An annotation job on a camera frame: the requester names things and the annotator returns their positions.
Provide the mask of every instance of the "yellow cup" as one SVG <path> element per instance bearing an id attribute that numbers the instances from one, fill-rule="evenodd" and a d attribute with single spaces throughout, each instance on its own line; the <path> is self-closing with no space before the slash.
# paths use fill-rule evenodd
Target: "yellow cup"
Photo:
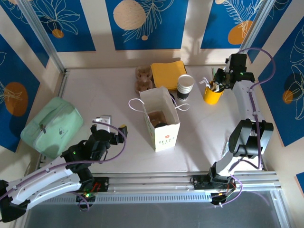
<path id="1" fill-rule="evenodd" d="M 205 89 L 205 94 L 203 96 L 204 101 L 207 102 L 209 105 L 214 105 L 219 101 L 219 98 L 223 95 L 224 91 L 216 93 L 211 91 L 208 87 Z"/>

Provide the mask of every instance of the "paper bag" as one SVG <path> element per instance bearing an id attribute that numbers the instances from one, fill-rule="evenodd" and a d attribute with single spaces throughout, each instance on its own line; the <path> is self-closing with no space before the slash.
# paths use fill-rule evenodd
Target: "paper bag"
<path id="1" fill-rule="evenodd" d="M 141 99 L 131 99 L 140 100 L 142 102 L 143 111 L 136 110 L 138 112 L 144 113 L 144 119 L 152 139 L 153 147 L 156 152 L 162 151 L 175 146 L 177 135 L 180 128 L 180 120 L 177 114 L 176 108 L 180 106 L 175 106 L 172 102 L 172 98 L 165 87 L 160 87 L 156 89 L 149 89 L 144 92 L 140 92 Z M 150 113 L 161 111 L 166 118 L 166 126 L 154 127 L 149 119 Z"/>

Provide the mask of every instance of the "yellow napkin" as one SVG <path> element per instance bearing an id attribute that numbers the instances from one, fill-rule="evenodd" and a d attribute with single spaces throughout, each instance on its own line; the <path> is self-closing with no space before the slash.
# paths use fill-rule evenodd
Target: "yellow napkin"
<path id="1" fill-rule="evenodd" d="M 156 88 L 164 86 L 168 90 L 176 90 L 177 79 L 187 73 L 181 60 L 173 63 L 153 63 L 151 69 Z"/>

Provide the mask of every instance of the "mint green bag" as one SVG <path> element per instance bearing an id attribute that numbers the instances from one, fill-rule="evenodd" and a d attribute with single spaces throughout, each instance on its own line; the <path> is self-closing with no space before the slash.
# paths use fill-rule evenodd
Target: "mint green bag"
<path id="1" fill-rule="evenodd" d="M 21 132 L 21 139 L 41 154 L 56 158 L 83 124 L 77 109 L 54 97 Z"/>

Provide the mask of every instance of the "paper bag handle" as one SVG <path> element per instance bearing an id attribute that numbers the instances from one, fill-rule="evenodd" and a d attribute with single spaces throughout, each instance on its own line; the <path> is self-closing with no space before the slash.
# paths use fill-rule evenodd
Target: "paper bag handle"
<path id="1" fill-rule="evenodd" d="M 179 109 L 179 110 L 181 110 L 181 111 L 187 111 L 187 110 L 190 109 L 190 104 L 182 104 L 182 105 L 180 105 L 180 106 L 177 106 L 177 104 L 176 104 L 175 100 L 173 99 L 173 97 L 171 97 L 171 99 L 172 99 L 172 101 L 174 102 L 174 104 L 175 104 L 175 106 L 176 106 L 174 109 Z M 182 107 L 183 105 L 188 105 L 189 108 L 187 108 L 187 109 L 181 109 L 180 107 Z"/>
<path id="2" fill-rule="evenodd" d="M 139 99 L 139 98 L 133 98 L 133 99 L 131 99 L 131 100 L 129 101 L 129 107 L 130 107 L 131 109 L 133 109 L 134 111 L 137 111 L 137 112 L 140 112 L 140 113 L 145 113 L 144 111 L 137 110 L 137 109 L 133 108 L 133 107 L 130 105 L 130 102 L 133 101 L 133 100 L 139 100 L 139 101 L 142 102 L 142 104 L 144 105 L 144 102 L 143 102 L 141 99 Z"/>

